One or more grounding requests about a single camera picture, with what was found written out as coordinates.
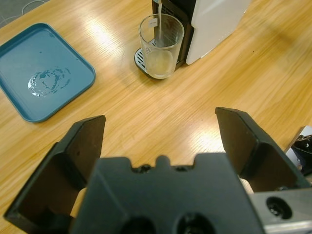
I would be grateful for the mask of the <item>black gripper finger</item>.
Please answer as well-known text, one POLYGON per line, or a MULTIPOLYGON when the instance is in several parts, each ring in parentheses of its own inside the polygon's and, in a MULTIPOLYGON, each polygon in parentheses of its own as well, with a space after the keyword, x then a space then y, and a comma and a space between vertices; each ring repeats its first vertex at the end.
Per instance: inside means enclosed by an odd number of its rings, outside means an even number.
POLYGON ((67 234, 71 211, 100 158, 106 117, 75 122, 31 174, 3 217, 28 234, 67 234))
POLYGON ((254 192, 311 187, 277 143, 243 111, 215 109, 223 148, 238 176, 254 192))

